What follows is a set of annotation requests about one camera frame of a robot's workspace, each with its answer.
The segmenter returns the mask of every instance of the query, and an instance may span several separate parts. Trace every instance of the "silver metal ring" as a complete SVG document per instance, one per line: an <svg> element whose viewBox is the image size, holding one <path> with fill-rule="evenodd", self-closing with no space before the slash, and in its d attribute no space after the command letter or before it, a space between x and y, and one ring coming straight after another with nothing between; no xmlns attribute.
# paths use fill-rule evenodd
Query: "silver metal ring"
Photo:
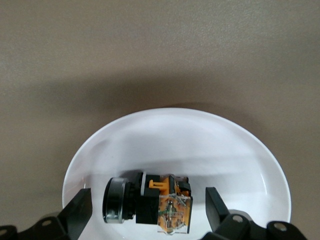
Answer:
<svg viewBox="0 0 320 240"><path fill-rule="evenodd" d="M127 178L114 177L111 179L110 186L107 190L106 204L105 204L105 221L107 223L122 224L125 220L123 218L123 204L125 197Z"/></svg>

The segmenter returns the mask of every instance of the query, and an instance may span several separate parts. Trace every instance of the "beige table surface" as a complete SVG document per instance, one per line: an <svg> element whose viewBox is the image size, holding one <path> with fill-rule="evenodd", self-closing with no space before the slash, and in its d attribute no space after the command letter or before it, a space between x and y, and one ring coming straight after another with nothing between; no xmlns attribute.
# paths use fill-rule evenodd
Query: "beige table surface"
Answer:
<svg viewBox="0 0 320 240"><path fill-rule="evenodd" d="M292 223L319 239L320 1L0 1L0 225L60 211L81 144L132 112L184 107L273 152Z"/></svg>

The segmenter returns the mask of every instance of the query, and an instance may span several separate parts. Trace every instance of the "white plate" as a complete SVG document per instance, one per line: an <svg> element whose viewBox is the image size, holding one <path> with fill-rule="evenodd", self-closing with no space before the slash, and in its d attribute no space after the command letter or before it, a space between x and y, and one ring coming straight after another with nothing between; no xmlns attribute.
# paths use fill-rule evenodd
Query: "white plate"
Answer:
<svg viewBox="0 0 320 240"><path fill-rule="evenodd" d="M102 200L109 179L139 171L189 177L194 199L190 234L166 236L156 225L134 220L104 222ZM69 165L62 205L81 188L91 188L93 213L80 240L196 240L211 231L205 187L216 187L229 209L247 212L262 227L273 220L290 221L288 183L266 146L225 118L185 108L136 112L98 130Z"/></svg>

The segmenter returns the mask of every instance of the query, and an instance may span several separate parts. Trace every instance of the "white oval dish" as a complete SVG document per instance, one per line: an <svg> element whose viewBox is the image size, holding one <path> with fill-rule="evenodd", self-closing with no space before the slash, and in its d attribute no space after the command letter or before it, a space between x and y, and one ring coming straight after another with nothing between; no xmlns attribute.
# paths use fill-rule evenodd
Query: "white oval dish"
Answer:
<svg viewBox="0 0 320 240"><path fill-rule="evenodd" d="M136 172L187 176L193 195L190 234L165 236L156 225L106 224L102 201L112 177ZM290 221L291 197L276 158L254 135L223 117L186 108L158 108L121 117L94 133L66 172L62 205L91 188L93 213L80 240L196 240L211 231L205 188L216 187L226 206L260 226Z"/></svg>

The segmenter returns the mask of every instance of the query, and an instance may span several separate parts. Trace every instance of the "electrical component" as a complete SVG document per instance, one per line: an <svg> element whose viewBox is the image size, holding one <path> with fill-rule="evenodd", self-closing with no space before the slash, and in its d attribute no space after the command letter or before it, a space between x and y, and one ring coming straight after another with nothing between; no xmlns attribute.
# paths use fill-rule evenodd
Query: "electrical component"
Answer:
<svg viewBox="0 0 320 240"><path fill-rule="evenodd" d="M111 178L105 188L102 214L106 223L133 219L158 225L168 235L188 234L193 198L187 177L138 173L135 182Z"/></svg>

